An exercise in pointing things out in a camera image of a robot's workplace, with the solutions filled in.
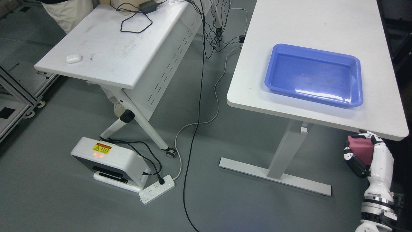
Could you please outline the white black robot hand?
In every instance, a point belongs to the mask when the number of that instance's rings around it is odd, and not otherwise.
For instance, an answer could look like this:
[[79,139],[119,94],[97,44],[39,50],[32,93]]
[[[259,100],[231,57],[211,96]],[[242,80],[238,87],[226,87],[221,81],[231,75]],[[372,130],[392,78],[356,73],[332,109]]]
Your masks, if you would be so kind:
[[[357,145],[356,140],[363,140],[372,145],[373,152],[369,165],[365,164],[361,156],[354,151]],[[369,187],[364,192],[366,199],[382,198],[384,201],[393,201],[390,186],[394,158],[380,136],[365,130],[360,130],[359,134],[349,135],[343,157],[356,176],[367,178],[369,181]]]

